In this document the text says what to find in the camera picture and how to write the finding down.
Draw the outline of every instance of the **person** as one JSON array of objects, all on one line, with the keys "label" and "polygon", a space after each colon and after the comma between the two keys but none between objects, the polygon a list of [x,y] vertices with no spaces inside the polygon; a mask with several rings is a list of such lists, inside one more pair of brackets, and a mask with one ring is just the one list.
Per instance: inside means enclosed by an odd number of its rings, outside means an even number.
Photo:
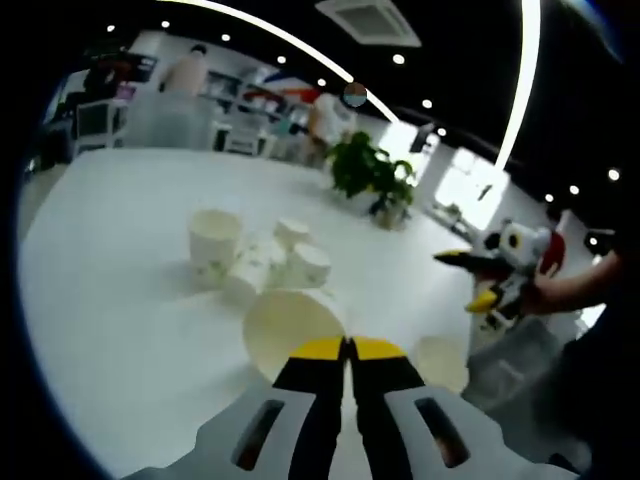
[{"label": "person", "polygon": [[[630,185],[635,180],[629,170],[621,177],[620,208],[636,205]],[[635,318],[640,270],[632,228],[630,219],[620,219],[612,251],[582,274],[562,279],[539,275],[523,291],[523,310],[531,314],[606,304],[596,324],[564,348],[550,388],[538,403],[546,407],[537,409],[547,409],[554,423],[589,445],[592,466],[583,478],[623,478],[634,468],[634,453],[640,446],[632,427],[639,425],[640,405],[635,385],[640,363],[640,324]]]},{"label": "person", "polygon": [[320,95],[309,115],[307,165],[322,168],[329,149],[346,141],[356,129],[356,114],[342,97]]},{"label": "person", "polygon": [[209,67],[205,60],[207,48],[195,45],[188,55],[173,64],[160,79],[160,91],[182,92],[190,96],[200,93],[207,80]]}]

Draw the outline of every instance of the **air conditioning vent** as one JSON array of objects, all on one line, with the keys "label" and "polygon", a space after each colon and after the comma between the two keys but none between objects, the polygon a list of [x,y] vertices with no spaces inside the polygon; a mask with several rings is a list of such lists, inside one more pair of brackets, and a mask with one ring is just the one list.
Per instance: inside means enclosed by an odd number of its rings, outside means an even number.
[{"label": "air conditioning vent", "polygon": [[316,8],[363,45],[422,46],[391,0],[326,0]]}]

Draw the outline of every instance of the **green plant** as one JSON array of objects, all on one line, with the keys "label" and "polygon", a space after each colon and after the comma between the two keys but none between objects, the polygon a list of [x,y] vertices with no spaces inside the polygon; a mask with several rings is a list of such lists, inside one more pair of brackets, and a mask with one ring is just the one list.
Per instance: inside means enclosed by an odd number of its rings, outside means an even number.
[{"label": "green plant", "polygon": [[[396,171],[403,168],[404,177],[398,178]],[[375,172],[374,190],[379,193],[378,200],[371,205],[369,213],[400,207],[404,214],[406,207],[413,203],[413,187],[407,180],[414,176],[413,167],[405,160],[380,161]]]},{"label": "green plant", "polygon": [[[376,215],[399,206],[402,213],[413,202],[413,187],[407,180],[414,176],[413,167],[406,160],[391,161],[389,152],[371,145],[365,132],[353,135],[351,141],[333,147],[328,155],[332,162],[333,188],[345,192],[347,198],[370,190],[378,194],[369,213]],[[398,178],[401,168],[404,176]]]},{"label": "green plant", "polygon": [[374,181],[380,158],[389,153],[371,145],[371,137],[365,132],[355,133],[349,142],[341,142],[329,150],[333,188],[341,190],[347,198],[375,188]]}]

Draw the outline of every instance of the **led light strip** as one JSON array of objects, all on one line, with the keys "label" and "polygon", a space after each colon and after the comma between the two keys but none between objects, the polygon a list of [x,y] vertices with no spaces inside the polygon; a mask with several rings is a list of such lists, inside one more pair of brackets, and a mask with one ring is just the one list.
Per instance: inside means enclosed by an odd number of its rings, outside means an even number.
[{"label": "led light strip", "polygon": [[520,73],[518,74],[518,85],[516,95],[513,98],[511,117],[504,133],[502,146],[496,159],[496,168],[504,170],[509,161],[509,156],[516,143],[516,138],[524,112],[527,110],[533,77],[536,73],[538,63],[538,48],[540,44],[540,0],[522,0],[522,53],[520,55]]},{"label": "led light strip", "polygon": [[[351,83],[353,82],[353,75],[347,72],[344,68],[338,65],[336,62],[331,60],[326,55],[323,55],[318,50],[313,48],[308,43],[303,42],[297,37],[294,37],[288,32],[285,32],[281,28],[272,25],[269,22],[265,22],[261,18],[254,17],[253,15],[249,15],[241,10],[236,8],[228,7],[227,5],[222,5],[216,2],[209,2],[207,0],[159,0],[161,2],[173,2],[173,3],[182,3],[185,5],[194,5],[196,7],[207,8],[209,10],[213,10],[219,13],[224,13],[225,15],[230,15],[232,17],[238,18],[240,20],[244,20],[252,25],[255,25],[258,28],[266,30],[267,32],[280,37],[286,42],[289,42],[294,47],[299,48],[307,55],[315,58],[317,61],[322,63],[325,67],[333,71],[336,75],[342,78],[345,82]],[[367,90],[367,99],[378,109],[380,112],[389,119],[391,122],[399,122],[398,117],[391,111],[389,107],[387,107],[382,101],[376,97],[370,90]]]}]

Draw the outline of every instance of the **potted plant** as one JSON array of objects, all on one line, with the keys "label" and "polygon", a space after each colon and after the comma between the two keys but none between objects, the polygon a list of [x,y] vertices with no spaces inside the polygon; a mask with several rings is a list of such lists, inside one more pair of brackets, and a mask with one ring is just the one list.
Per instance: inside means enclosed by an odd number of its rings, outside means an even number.
[{"label": "potted plant", "polygon": [[340,192],[351,204],[366,203],[361,213],[366,213],[375,201],[374,182],[380,159],[388,159],[389,153],[371,145],[371,137],[365,132],[355,133],[329,150],[333,189]]},{"label": "potted plant", "polygon": [[[400,178],[396,176],[398,168],[403,168],[405,172]],[[378,199],[371,205],[369,213],[382,228],[401,228],[409,218],[408,208],[413,203],[413,187],[407,180],[413,175],[411,164],[405,160],[378,162],[373,183]]]}]

